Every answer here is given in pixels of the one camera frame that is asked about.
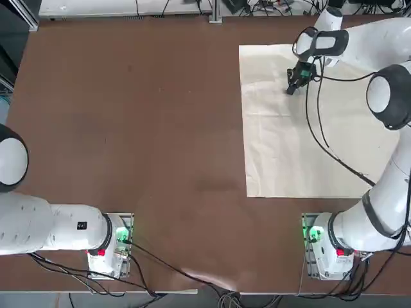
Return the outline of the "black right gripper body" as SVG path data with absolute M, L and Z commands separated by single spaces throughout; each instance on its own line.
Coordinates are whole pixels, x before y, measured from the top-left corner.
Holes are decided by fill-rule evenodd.
M 306 85 L 317 75 L 317 66 L 314 63 L 298 61 L 293 68 L 292 84 Z

